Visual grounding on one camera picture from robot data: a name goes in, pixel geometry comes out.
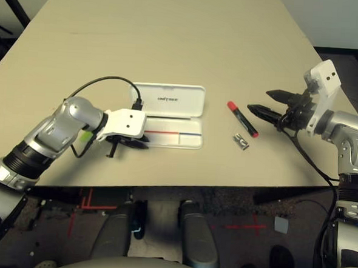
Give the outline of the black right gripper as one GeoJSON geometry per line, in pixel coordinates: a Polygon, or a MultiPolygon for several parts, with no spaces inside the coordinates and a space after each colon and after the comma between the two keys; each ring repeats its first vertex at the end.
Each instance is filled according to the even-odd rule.
{"type": "Polygon", "coordinates": [[[309,93],[295,94],[275,89],[265,93],[277,102],[284,102],[288,106],[287,111],[282,115],[263,105],[249,104],[247,108],[252,114],[266,122],[278,123],[279,130],[301,130],[306,128],[316,107],[309,93]]]}

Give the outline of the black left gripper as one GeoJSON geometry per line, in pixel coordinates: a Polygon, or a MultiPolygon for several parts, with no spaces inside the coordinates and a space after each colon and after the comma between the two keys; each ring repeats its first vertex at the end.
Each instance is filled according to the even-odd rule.
{"type": "Polygon", "coordinates": [[[106,155],[108,158],[113,158],[117,149],[118,144],[122,144],[126,147],[130,147],[133,149],[148,149],[149,147],[142,141],[134,141],[132,138],[120,136],[120,135],[112,135],[105,138],[105,141],[112,144],[110,148],[110,152],[106,155]]]}

